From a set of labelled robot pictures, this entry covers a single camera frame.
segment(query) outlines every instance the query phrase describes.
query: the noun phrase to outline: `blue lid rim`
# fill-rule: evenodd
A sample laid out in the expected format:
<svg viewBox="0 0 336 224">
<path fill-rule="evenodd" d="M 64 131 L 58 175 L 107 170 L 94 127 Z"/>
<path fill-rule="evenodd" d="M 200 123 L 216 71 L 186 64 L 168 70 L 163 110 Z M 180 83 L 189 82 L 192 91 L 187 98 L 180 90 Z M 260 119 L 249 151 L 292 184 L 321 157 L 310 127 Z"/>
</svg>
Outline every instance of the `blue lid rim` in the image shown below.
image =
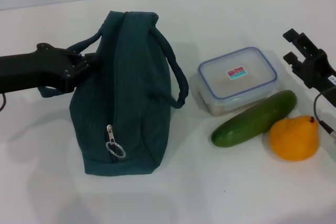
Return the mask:
<svg viewBox="0 0 336 224">
<path fill-rule="evenodd" d="M 271 68 L 271 70 L 273 71 L 273 73 L 274 73 L 274 75 L 275 75 L 274 79 L 271 80 L 271 81 L 265 82 L 265 83 L 263 83 L 263 84 L 257 85 L 257 86 L 255 86 L 255 87 L 253 87 L 253 88 L 249 88 L 249 89 L 247 89 L 247 90 L 244 90 L 244 91 L 241 91 L 241 92 L 238 92 L 238 93 L 229 95 L 229 96 L 227 96 L 227 97 L 218 97 L 218 96 L 216 96 L 216 95 L 214 94 L 214 92 L 212 91 L 212 89 L 210 88 L 208 82 L 205 80 L 205 77 L 204 77 L 204 75 L 203 75 L 202 72 L 201 72 L 201 67 L 202 67 L 204 64 L 207 64 L 208 62 L 211 62 L 211 61 L 214 61 L 214 60 L 217 60 L 217 59 L 220 59 L 220 58 L 223 58 L 223 57 L 232 55 L 232 54 L 236 54 L 236 53 L 238 53 L 238 52 L 241 52 L 241 51 L 244 51 L 244 50 L 247 50 L 247 49 L 254 49 L 254 50 L 257 50 L 257 51 L 261 54 L 261 56 L 263 57 L 263 59 L 266 61 L 266 63 L 268 64 L 268 66 L 269 66 L 269 67 Z M 204 61 L 204 62 L 202 62 L 202 63 L 199 65 L 199 67 L 198 67 L 198 72 L 200 73 L 200 75 L 201 75 L 201 77 L 202 77 L 202 79 L 203 79 L 205 85 L 206 85 L 207 88 L 209 89 L 211 95 L 212 95 L 214 98 L 216 98 L 217 100 L 225 100 L 225 99 L 228 99 L 228 98 L 231 98 L 231 97 L 235 97 L 236 95 L 243 94 L 243 93 L 246 93 L 246 92 L 248 92 L 248 91 L 251 91 L 251 90 L 260 88 L 260 87 L 262 87 L 262 86 L 265 86 L 265 85 L 267 85 L 267 84 L 270 84 L 270 83 L 272 83 L 272 82 L 275 82 L 275 81 L 278 79 L 278 74 L 277 74 L 277 72 L 275 71 L 275 69 L 273 68 L 273 66 L 271 65 L 271 63 L 268 61 L 268 59 L 265 57 L 265 55 L 264 55 L 258 48 L 256 48 L 256 47 L 246 47 L 246 48 L 240 49 L 240 50 L 238 50 L 238 51 L 234 51 L 234 52 L 231 52 L 231 53 L 229 53 L 229 54 L 222 55 L 222 56 L 216 57 L 216 58 L 214 58 L 214 59 Z"/>
</svg>

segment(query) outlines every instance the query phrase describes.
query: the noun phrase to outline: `green bag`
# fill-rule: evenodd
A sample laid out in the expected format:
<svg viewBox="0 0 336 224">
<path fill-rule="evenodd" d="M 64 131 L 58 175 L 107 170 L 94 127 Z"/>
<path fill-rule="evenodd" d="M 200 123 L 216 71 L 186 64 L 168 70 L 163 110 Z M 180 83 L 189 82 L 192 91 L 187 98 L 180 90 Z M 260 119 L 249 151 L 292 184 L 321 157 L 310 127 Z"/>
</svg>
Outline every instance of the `green bag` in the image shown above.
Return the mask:
<svg viewBox="0 0 336 224">
<path fill-rule="evenodd" d="M 102 67 L 76 88 L 70 103 L 87 174 L 149 174 L 161 163 L 171 106 L 183 106 L 188 83 L 157 20 L 155 13 L 110 12 L 97 34 L 68 48 L 80 53 L 101 37 L 96 55 Z M 177 101 L 167 61 L 179 83 Z M 39 90 L 43 97 L 60 94 Z"/>
</svg>

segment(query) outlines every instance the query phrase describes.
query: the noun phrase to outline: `clear plastic container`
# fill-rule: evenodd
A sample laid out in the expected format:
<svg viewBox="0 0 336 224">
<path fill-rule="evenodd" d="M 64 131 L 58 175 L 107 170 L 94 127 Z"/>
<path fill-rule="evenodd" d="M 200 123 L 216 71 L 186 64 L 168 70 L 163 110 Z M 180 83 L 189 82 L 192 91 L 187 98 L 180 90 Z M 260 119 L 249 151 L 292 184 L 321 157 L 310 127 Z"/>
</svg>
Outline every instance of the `clear plastic container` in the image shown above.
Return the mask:
<svg viewBox="0 0 336 224">
<path fill-rule="evenodd" d="M 275 69 L 255 47 L 205 61 L 198 67 L 198 90 L 213 116 L 267 97 L 276 80 Z"/>
</svg>

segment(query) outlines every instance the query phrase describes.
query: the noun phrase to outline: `metal key ring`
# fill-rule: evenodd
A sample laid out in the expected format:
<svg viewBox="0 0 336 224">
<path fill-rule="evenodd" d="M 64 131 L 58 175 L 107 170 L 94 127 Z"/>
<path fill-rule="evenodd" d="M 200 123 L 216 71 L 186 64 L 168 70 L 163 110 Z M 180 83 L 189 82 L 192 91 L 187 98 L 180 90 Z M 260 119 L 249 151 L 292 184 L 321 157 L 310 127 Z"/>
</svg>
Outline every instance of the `metal key ring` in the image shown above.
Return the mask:
<svg viewBox="0 0 336 224">
<path fill-rule="evenodd" d="M 119 148 L 119 150 L 122 152 L 122 156 L 118 155 L 113 150 L 111 150 L 111 148 L 110 148 L 111 145 L 115 145 L 117 148 Z M 126 157 L 126 152 L 125 152 L 124 148 L 121 147 L 121 145 L 117 144 L 116 142 L 106 142 L 106 148 L 109 150 L 110 153 L 112 153 L 114 156 L 116 156 L 118 158 Z"/>
</svg>

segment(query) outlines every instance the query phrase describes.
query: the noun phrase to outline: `container label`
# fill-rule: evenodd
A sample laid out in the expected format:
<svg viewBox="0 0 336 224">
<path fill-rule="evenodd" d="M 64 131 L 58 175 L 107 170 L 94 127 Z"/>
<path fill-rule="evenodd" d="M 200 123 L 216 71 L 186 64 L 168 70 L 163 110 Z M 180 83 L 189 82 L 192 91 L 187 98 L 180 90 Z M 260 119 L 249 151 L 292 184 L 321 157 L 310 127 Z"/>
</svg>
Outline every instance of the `container label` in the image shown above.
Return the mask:
<svg viewBox="0 0 336 224">
<path fill-rule="evenodd" d="M 230 77 L 231 80 L 247 74 L 246 70 L 242 66 L 240 66 L 239 68 L 235 68 L 233 70 L 227 71 L 226 73 Z"/>
<path fill-rule="evenodd" d="M 329 79 L 334 85 L 336 85 L 336 77 L 335 77 L 334 75 L 329 76 L 328 79 Z"/>
</svg>

